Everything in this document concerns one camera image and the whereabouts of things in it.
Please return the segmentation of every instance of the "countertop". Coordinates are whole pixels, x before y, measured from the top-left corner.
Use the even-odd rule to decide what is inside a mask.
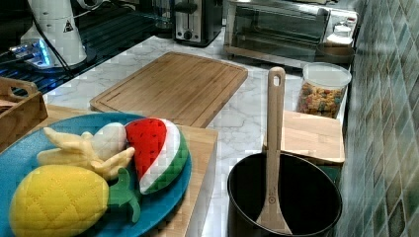
[[[224,31],[207,47],[190,47],[171,39],[152,37],[62,86],[43,95],[47,104],[89,110],[89,101],[168,51],[179,51],[228,61],[248,69],[248,78],[231,97],[208,128],[218,131],[215,184],[203,235],[226,236],[229,171],[242,158],[262,149],[266,131],[268,71],[275,66],[236,56],[232,60],[223,51]],[[288,70],[285,110],[294,111],[302,83],[300,70]]]

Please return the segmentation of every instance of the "toy watermelon slice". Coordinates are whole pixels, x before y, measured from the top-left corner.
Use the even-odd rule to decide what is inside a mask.
[[[144,195],[167,187],[182,172],[189,156],[184,135],[166,119],[132,121],[126,125],[126,139],[135,149],[133,160]]]

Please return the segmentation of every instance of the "wooden spoon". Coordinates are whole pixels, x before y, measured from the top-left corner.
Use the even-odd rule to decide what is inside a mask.
[[[278,83],[275,83],[276,77],[279,78]],[[291,235],[292,232],[281,212],[278,197],[285,79],[286,72],[282,67],[274,67],[269,71],[266,194],[262,212],[256,222],[270,230]]]

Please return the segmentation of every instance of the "blue plate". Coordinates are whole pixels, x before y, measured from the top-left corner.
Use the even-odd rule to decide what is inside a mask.
[[[57,131],[81,134],[90,131],[94,134],[110,122],[127,124],[143,117],[122,113],[101,113],[61,120],[50,127]],[[9,225],[9,205],[13,193],[20,182],[38,166],[37,155],[40,151],[54,148],[41,130],[27,135],[16,142],[0,155],[0,236],[13,236]],[[138,188],[133,167],[128,167],[131,173],[131,186]],[[129,206],[122,208],[110,207],[105,215],[89,230],[85,236],[139,236],[163,220],[182,200],[191,178],[192,161],[188,157],[182,173],[165,189],[155,194],[142,196],[141,215],[137,223],[130,222]]]

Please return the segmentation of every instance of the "plush pineapple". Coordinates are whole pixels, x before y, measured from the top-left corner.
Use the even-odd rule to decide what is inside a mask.
[[[46,165],[32,171],[17,187],[10,206],[16,236],[74,236],[94,225],[108,204],[129,203],[132,221],[139,219],[129,174],[119,170],[112,187],[96,173],[75,166]]]

